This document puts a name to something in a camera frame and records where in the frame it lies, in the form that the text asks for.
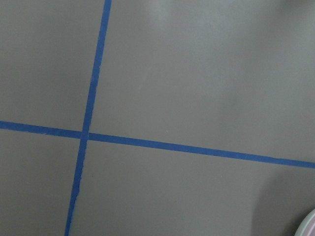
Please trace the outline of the pink plate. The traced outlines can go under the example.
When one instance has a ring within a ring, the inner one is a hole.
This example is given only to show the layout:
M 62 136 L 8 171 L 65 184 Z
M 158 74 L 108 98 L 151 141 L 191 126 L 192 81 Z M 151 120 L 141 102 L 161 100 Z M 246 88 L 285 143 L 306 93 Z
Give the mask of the pink plate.
M 294 236 L 315 236 L 315 209 L 303 219 Z

